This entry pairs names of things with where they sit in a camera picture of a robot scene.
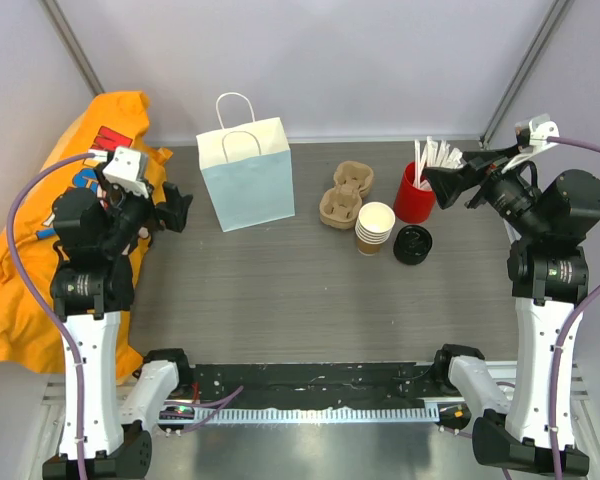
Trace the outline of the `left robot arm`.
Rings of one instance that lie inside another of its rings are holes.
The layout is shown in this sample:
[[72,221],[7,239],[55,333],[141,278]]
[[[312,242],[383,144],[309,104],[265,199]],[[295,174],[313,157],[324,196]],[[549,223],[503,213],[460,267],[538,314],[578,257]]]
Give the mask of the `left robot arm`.
[[43,465],[46,479],[76,479],[85,461],[90,479],[142,479],[148,473],[151,432],[168,397],[185,397],[193,370],[180,348],[151,351],[125,402],[116,395],[116,342],[123,313],[134,301],[126,248],[143,227],[181,232],[190,195],[166,182],[165,199],[126,193],[103,199],[75,188],[53,203],[54,245],[60,260],[51,283],[54,313],[71,338],[65,343],[66,417],[58,454]]

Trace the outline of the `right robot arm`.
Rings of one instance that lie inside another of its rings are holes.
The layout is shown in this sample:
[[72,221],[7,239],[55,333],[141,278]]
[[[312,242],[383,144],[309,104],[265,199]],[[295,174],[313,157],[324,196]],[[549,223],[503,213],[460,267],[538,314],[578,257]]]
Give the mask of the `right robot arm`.
[[519,235],[507,261],[519,334],[513,395],[506,396],[485,360],[465,347],[445,347],[447,360],[432,369],[431,380],[440,393],[464,398],[479,464],[584,477],[589,458],[572,430],[571,377],[588,297],[582,244],[600,220],[600,180],[570,169],[540,190],[535,173],[521,174],[534,163],[515,159],[514,152],[468,152],[461,168],[423,171],[441,208],[474,189],[467,207],[490,205]]

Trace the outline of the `stack of paper cups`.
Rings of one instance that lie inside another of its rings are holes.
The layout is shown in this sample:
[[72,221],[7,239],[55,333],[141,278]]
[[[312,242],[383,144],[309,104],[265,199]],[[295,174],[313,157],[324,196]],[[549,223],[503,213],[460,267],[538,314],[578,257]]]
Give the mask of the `stack of paper cups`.
[[378,253],[389,239],[395,221],[396,217],[390,206],[382,202],[363,205],[355,225],[358,251],[365,256]]

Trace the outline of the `white blue paper bag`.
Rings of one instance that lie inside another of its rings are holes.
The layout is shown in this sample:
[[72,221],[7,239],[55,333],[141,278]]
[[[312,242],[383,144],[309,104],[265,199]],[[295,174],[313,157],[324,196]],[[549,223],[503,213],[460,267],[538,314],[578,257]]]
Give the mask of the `white blue paper bag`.
[[221,230],[295,215],[291,150],[278,117],[201,133],[199,168]]

